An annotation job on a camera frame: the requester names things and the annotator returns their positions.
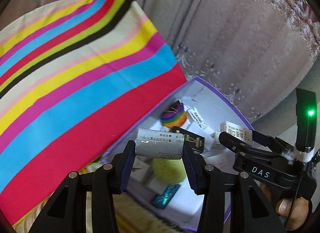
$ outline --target green light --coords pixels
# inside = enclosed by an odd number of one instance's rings
[[[309,116],[313,116],[314,114],[315,114],[315,111],[314,111],[314,110],[309,110],[309,111],[308,111],[308,115],[309,115]]]

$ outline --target curtain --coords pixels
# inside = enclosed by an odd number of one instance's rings
[[[0,29],[53,1],[11,0]],[[137,2],[187,78],[200,76],[220,89],[251,122],[286,98],[318,55],[320,24],[305,0]]]

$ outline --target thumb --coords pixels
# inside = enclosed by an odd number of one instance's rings
[[[292,199],[282,199],[276,205],[276,212],[282,216],[288,216],[292,205]],[[287,230],[292,231],[300,228],[305,222],[309,212],[309,203],[304,198],[296,199]]]

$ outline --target yellow-green fuzzy ball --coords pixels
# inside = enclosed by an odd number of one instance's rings
[[[187,177],[186,171],[183,166],[182,159],[180,160],[166,160],[154,159],[153,172],[156,178],[166,184],[178,184]]]

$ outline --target metal screw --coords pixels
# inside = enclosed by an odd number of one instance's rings
[[[249,177],[249,174],[247,174],[245,171],[242,171],[242,172],[240,173],[240,176],[241,176],[242,178],[244,178],[244,179],[247,179],[247,178]]]
[[[104,170],[111,170],[111,169],[112,169],[112,164],[110,164],[110,163],[105,164],[105,165],[103,166],[103,169],[104,169]]]
[[[72,171],[69,173],[69,178],[71,178],[71,179],[74,179],[77,176],[78,176],[78,174],[75,171]]]
[[[207,164],[205,167],[204,167],[207,171],[212,171],[214,169],[214,166],[212,164]]]

